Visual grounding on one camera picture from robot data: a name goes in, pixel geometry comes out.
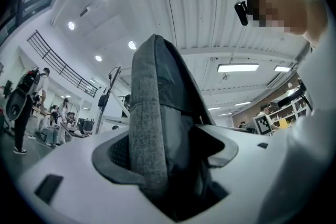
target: ceiling light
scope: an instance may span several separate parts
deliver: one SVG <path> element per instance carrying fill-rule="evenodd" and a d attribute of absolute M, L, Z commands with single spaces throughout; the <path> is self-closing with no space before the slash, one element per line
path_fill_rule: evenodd
<path fill-rule="evenodd" d="M 223 64 L 223 65 L 218 65 L 217 72 L 222 73 L 222 72 L 238 72 L 238 71 L 256 71 L 258 67 L 259 65 L 257 63 Z"/>
<path fill-rule="evenodd" d="M 128 42 L 128 46 L 130 47 L 130 49 L 136 50 L 136 46 L 133 41 Z"/>
<path fill-rule="evenodd" d="M 245 102 L 245 103 L 235 104 L 235 106 L 243 105 L 243 104 L 250 104 L 250 103 L 251 103 L 251 102 Z"/>
<path fill-rule="evenodd" d="M 75 28 L 75 25 L 74 25 L 73 22 L 69 22 L 68 26 L 69 26 L 70 30 L 74 30 L 74 28 Z"/>
<path fill-rule="evenodd" d="M 281 66 L 276 66 L 274 71 L 278 72 L 288 72 L 290 70 L 290 67 L 281 67 Z"/>

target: floor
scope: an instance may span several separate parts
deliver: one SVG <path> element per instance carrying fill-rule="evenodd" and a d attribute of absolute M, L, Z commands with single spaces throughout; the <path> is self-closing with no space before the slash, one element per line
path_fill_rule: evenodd
<path fill-rule="evenodd" d="M 13 147 L 13 136 L 7 133 L 0 136 L 0 155 L 4 166 L 14 181 L 53 150 L 45 144 L 40 136 L 36 136 L 36 140 L 31 140 L 28 138 L 28 134 L 25 134 L 23 141 L 23 148 L 27 150 L 26 155 L 14 154 Z"/>

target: shelf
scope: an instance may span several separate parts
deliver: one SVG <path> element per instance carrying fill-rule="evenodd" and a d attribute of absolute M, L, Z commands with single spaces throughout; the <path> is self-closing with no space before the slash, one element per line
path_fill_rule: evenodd
<path fill-rule="evenodd" d="M 300 110 L 298 110 L 297 113 L 300 113 L 300 112 L 302 112 L 303 110 L 306 110 L 306 109 L 307 109 L 307 107 L 305 107 L 305 108 L 303 108 L 303 109 L 300 109 Z"/>
<path fill-rule="evenodd" d="M 302 97 L 300 97 L 300 98 L 294 100 L 293 103 L 299 102 L 301 99 L 302 99 Z"/>
<path fill-rule="evenodd" d="M 289 117 L 292 117 L 292 116 L 295 116 L 295 113 L 292 113 L 292 114 L 290 114 L 290 115 L 288 115 L 288 116 L 285 116 L 285 117 L 283 117 L 283 118 L 280 118 L 280 119 L 278 119 L 277 121 L 273 121 L 273 123 L 276 123 L 276 122 L 278 122 L 278 121 L 280 121 L 280 120 L 282 120 L 282 119 L 286 119 L 286 118 L 289 118 Z"/>
<path fill-rule="evenodd" d="M 291 105 L 292 105 L 292 104 L 290 103 L 290 104 L 284 106 L 282 109 L 279 109 L 279 110 L 277 110 L 276 112 L 273 112 L 273 113 L 268 114 L 268 115 L 271 116 L 271 115 L 277 114 L 277 113 L 279 113 L 281 110 L 284 110 L 284 109 L 290 107 Z"/>

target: yellow object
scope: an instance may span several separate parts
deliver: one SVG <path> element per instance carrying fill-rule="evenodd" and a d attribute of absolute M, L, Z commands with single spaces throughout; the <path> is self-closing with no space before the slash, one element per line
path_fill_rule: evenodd
<path fill-rule="evenodd" d="M 286 119 L 281 119 L 281 120 L 279 121 L 279 123 L 280 123 L 280 128 L 282 128 L 282 129 L 288 127 L 288 123 L 287 123 Z"/>

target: mesh panel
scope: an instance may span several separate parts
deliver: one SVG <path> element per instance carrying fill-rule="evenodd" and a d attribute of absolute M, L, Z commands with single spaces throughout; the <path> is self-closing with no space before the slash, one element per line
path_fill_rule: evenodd
<path fill-rule="evenodd" d="M 125 169 L 130 168 L 128 136 L 125 136 L 110 147 L 109 156 L 114 164 Z"/>

